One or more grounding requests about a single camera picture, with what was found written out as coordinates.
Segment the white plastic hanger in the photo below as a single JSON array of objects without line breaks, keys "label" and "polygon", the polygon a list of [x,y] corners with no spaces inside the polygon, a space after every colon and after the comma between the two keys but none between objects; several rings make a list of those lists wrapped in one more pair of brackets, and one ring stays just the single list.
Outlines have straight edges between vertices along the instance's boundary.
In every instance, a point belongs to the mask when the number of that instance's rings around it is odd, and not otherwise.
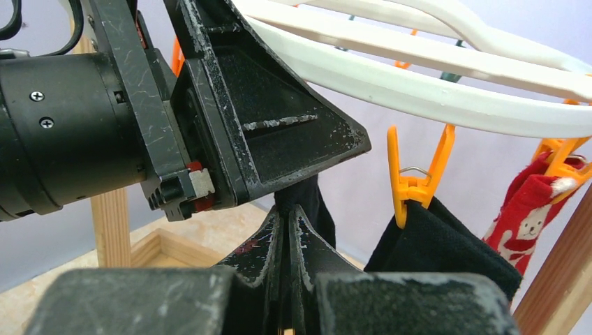
[{"label": "white plastic hanger", "polygon": [[408,61],[541,94],[592,101],[592,77],[505,57],[467,50],[323,13],[265,0],[235,0],[249,17],[283,30],[338,47]]},{"label": "white plastic hanger", "polygon": [[461,39],[476,50],[576,73],[592,65],[527,38],[488,26],[458,0],[272,0],[305,3],[370,20]]},{"label": "white plastic hanger", "polygon": [[592,135],[589,107],[520,98],[446,82],[342,52],[249,17],[247,20],[304,80],[363,101],[493,133],[538,138]]}]

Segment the screw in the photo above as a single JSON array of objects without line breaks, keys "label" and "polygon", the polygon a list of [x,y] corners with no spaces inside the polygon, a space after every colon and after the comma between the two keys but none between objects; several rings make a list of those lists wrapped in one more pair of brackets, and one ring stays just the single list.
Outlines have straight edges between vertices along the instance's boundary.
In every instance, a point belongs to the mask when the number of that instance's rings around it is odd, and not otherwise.
[{"label": "screw", "polygon": [[43,94],[39,91],[35,91],[35,92],[31,92],[31,94],[29,94],[29,98],[32,101],[39,102],[39,101],[42,101],[43,99],[45,99],[45,94]]},{"label": "screw", "polygon": [[42,117],[41,120],[39,120],[39,125],[41,126],[41,128],[49,129],[52,128],[55,125],[55,123],[54,120],[52,120],[52,118],[50,117]]}]

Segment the red sock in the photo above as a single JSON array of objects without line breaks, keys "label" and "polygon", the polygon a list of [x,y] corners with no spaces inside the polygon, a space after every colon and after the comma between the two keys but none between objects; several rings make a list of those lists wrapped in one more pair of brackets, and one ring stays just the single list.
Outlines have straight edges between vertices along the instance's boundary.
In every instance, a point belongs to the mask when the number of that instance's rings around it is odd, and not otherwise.
[{"label": "red sock", "polygon": [[[526,272],[543,228],[557,216],[573,193],[556,204],[551,201],[577,187],[572,178],[544,176],[549,167],[546,162],[549,155],[549,152],[541,154],[512,181],[500,214],[483,238],[521,274]],[[579,159],[570,158],[566,163],[577,169],[584,166]]]}]

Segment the orange plastic part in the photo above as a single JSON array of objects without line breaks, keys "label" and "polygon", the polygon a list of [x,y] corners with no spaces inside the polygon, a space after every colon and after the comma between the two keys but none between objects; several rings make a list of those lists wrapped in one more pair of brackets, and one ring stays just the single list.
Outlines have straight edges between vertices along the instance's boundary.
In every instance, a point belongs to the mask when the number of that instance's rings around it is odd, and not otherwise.
[{"label": "orange plastic part", "polygon": [[[412,30],[411,35],[413,35],[413,36],[417,35],[417,29]],[[411,66],[411,63],[404,63],[402,61],[394,61],[394,65],[397,68],[402,68],[404,70],[407,70],[409,68],[409,66]]]},{"label": "orange plastic part", "polygon": [[[563,103],[568,105],[579,105],[579,101],[573,99],[565,99]],[[580,170],[575,169],[573,166],[565,164],[565,160],[568,159],[573,152],[580,148],[584,143],[588,142],[592,136],[581,137],[581,138],[543,138],[535,151],[532,161],[536,160],[543,152],[550,151],[551,154],[547,158],[549,167],[545,172],[545,176],[549,177],[569,177],[573,178],[577,187],[571,191],[557,195],[552,201],[552,204],[556,204],[561,200],[565,199],[569,194],[577,190],[580,186],[588,181],[592,177],[592,163],[587,163],[586,166]]]},{"label": "orange plastic part", "polygon": [[175,44],[172,46],[172,61],[170,67],[177,77],[179,77],[179,74],[181,73],[181,67],[184,62],[185,56],[183,56],[183,52],[181,51],[179,40],[175,37]]},{"label": "orange plastic part", "polygon": [[545,176],[573,178],[577,185],[573,190],[557,195],[551,201],[552,204],[556,204],[565,199],[569,194],[577,190],[580,186],[586,183],[590,177],[592,177],[592,163],[586,164],[586,166],[580,170],[565,164],[565,160],[568,159],[568,156],[575,150],[580,141],[581,139],[579,138],[569,138],[564,140],[563,144],[555,152],[555,155],[545,172]]},{"label": "orange plastic part", "polygon": [[[454,125],[447,124],[440,137],[436,154],[431,161],[429,170],[423,171],[418,167],[408,167],[401,170],[399,159],[399,141],[397,139],[397,127],[392,126],[387,134],[388,160],[390,172],[390,184],[392,189],[392,202],[394,206],[394,216],[397,225],[405,228],[407,221],[407,206],[405,200],[415,200],[420,202],[424,208],[427,208],[434,197],[438,184],[442,179],[442,174],[448,163],[448,158],[454,145]],[[401,173],[409,170],[423,172],[425,178],[401,176]]]}]

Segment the black fabric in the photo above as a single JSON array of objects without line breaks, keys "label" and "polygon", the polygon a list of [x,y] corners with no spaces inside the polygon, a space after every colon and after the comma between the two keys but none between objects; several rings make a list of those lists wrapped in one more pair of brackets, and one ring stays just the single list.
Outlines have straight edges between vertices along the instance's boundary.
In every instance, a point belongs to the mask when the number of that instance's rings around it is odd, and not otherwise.
[{"label": "black fabric", "polygon": [[428,209],[406,201],[407,222],[400,229],[393,219],[380,238],[367,272],[469,272],[495,282],[512,300],[521,274],[478,239],[446,207],[433,198]]},{"label": "black fabric", "polygon": [[318,175],[275,192],[274,198],[282,217],[286,217],[294,205],[299,204],[314,230],[335,248],[335,222],[320,194]]}]

